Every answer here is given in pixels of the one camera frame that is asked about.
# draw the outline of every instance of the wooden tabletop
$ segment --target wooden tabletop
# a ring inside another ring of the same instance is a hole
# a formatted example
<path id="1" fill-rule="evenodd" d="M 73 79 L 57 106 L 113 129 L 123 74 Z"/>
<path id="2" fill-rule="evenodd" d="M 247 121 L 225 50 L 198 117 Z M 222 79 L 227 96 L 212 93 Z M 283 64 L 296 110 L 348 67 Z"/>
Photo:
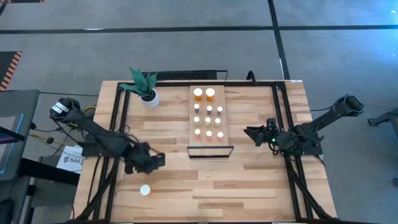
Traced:
<path id="1" fill-rule="evenodd" d="M 104 81 L 98 98 L 94 121 L 106 129 L 109 128 L 117 82 L 120 81 Z M 294 123 L 311 121 L 303 83 L 286 81 L 286 85 Z M 188 158 L 189 87 L 157 87 L 156 90 L 160 104 L 153 110 L 147 109 L 138 96 L 131 94 L 126 124 L 131 129 L 129 133 L 166 153 L 166 165 L 149 175 L 127 175 L 124 163 L 120 163 L 112 222 L 295 220 L 283 157 L 273 156 L 267 144 L 256 147 L 243 132 L 246 126 L 260 126 L 267 118 L 276 117 L 271 87 L 225 87 L 228 140 L 234 145 L 234 151 L 230 158 L 209 159 Z M 122 93 L 117 124 L 123 99 Z M 279 99 L 282 112 L 285 112 L 281 92 Z M 286 114 L 283 119 L 288 127 Z M 309 191 L 325 211 L 335 217 L 324 166 L 314 156 L 302 156 L 302 160 Z M 86 206 L 95 162 L 94 157 L 84 161 L 74 203 L 76 214 Z M 96 192 L 101 165 L 102 161 L 92 196 Z M 143 184 L 152 187 L 150 196 L 139 193 Z M 299 189 L 297 191 L 305 217 L 302 194 Z M 100 217 L 104 217 L 107 196 L 106 192 Z"/>

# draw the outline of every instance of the white cap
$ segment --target white cap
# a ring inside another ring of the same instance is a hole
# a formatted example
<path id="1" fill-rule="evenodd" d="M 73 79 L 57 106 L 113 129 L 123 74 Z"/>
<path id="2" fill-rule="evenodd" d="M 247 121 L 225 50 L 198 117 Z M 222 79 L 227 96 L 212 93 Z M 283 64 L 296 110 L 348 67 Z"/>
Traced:
<path id="1" fill-rule="evenodd" d="M 214 96 L 214 93 L 215 93 L 215 91 L 212 88 L 208 88 L 206 90 L 206 95 L 208 95 L 208 96 Z"/>
<path id="2" fill-rule="evenodd" d="M 150 187 L 147 184 L 144 184 L 141 186 L 141 188 L 139 189 L 140 193 L 143 196 L 149 195 L 150 194 Z"/>
<path id="3" fill-rule="evenodd" d="M 202 91 L 200 88 L 196 88 L 196 89 L 193 91 L 193 94 L 194 94 L 195 96 L 201 96 L 202 93 L 203 93 L 203 91 Z"/>

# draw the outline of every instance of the small cup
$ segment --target small cup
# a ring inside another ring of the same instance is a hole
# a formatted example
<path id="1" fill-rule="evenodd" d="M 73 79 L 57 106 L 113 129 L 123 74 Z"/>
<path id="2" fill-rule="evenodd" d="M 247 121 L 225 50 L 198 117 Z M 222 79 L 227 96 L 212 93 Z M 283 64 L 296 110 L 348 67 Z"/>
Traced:
<path id="1" fill-rule="evenodd" d="M 223 111 L 223 107 L 222 106 L 217 107 L 217 115 L 218 116 L 221 115 L 222 111 Z"/>
<path id="2" fill-rule="evenodd" d="M 139 189 L 139 192 L 143 195 L 143 196 L 148 196 L 152 193 L 152 189 L 150 188 L 149 185 L 144 184 L 141 186 L 141 188 Z"/>
<path id="3" fill-rule="evenodd" d="M 195 129 L 195 136 L 200 138 L 200 129 Z"/>
<path id="4" fill-rule="evenodd" d="M 211 111 L 213 110 L 213 108 L 211 106 L 207 106 L 206 110 L 207 110 L 207 115 L 211 115 Z"/>
<path id="5" fill-rule="evenodd" d="M 201 95 L 203 94 L 203 91 L 201 88 L 194 89 L 193 94 L 195 95 L 196 101 L 201 101 Z"/>
<path id="6" fill-rule="evenodd" d="M 220 123 L 221 123 L 221 119 L 216 118 L 216 119 L 214 120 L 214 125 L 215 125 L 216 127 L 218 127 L 218 126 L 220 125 Z"/>
<path id="7" fill-rule="evenodd" d="M 211 133 L 211 131 L 207 131 L 207 132 L 206 132 L 206 139 L 207 139 L 207 140 L 210 140 L 212 134 L 213 134 L 213 133 Z"/>
<path id="8" fill-rule="evenodd" d="M 195 103 L 195 105 L 193 105 L 193 108 L 195 109 L 195 113 L 199 113 L 199 104 Z"/>
<path id="9" fill-rule="evenodd" d="M 209 126 L 209 125 L 210 125 L 210 122 L 211 122 L 211 118 L 209 118 L 209 117 L 205 118 L 205 124 L 206 124 L 206 126 Z"/>
<path id="10" fill-rule="evenodd" d="M 214 100 L 214 94 L 215 94 L 214 89 L 208 88 L 206 90 L 206 96 L 207 96 L 206 99 L 207 99 L 207 101 L 213 101 Z"/>
<path id="11" fill-rule="evenodd" d="M 199 121 L 200 121 L 200 118 L 199 118 L 199 117 L 194 117 L 194 118 L 193 118 L 193 121 L 195 122 L 195 125 L 196 125 L 196 126 L 199 126 Z"/>
<path id="12" fill-rule="evenodd" d="M 219 133 L 217 134 L 217 140 L 218 140 L 218 141 L 222 141 L 222 140 L 223 140 L 223 137 L 224 137 L 224 133 L 219 132 Z"/>

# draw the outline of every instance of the green leaves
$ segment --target green leaves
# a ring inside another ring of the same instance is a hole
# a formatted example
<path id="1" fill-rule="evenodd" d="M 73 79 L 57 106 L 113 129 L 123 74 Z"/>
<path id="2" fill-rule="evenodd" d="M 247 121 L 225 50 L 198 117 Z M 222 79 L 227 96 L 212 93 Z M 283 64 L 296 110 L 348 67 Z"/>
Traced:
<path id="1" fill-rule="evenodd" d="M 148 84 L 149 92 L 150 92 L 153 88 L 155 88 L 155 85 L 156 85 L 156 75 L 157 75 L 157 73 L 155 73 L 155 75 L 150 75 L 150 73 L 148 73 L 148 75 L 146 76 L 146 81 L 147 81 L 147 84 Z"/>
<path id="2" fill-rule="evenodd" d="M 146 75 L 145 77 L 139 69 L 135 71 L 131 67 L 130 72 L 135 85 L 131 86 L 127 84 L 122 84 L 120 85 L 120 87 L 141 96 L 150 96 L 152 89 L 156 85 L 157 73 L 155 73 L 155 75 L 150 75 L 150 73 L 148 73 L 148 75 Z"/>

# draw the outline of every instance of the white paper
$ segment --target white paper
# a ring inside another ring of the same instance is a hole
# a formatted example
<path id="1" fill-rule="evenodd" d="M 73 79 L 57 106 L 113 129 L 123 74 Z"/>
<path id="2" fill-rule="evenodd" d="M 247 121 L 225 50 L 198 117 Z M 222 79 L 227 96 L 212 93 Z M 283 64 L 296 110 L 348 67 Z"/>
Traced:
<path id="1" fill-rule="evenodd" d="M 83 167 L 83 157 L 81 151 L 83 148 L 80 146 L 65 146 L 60 160 L 58 161 L 57 168 L 80 174 Z"/>

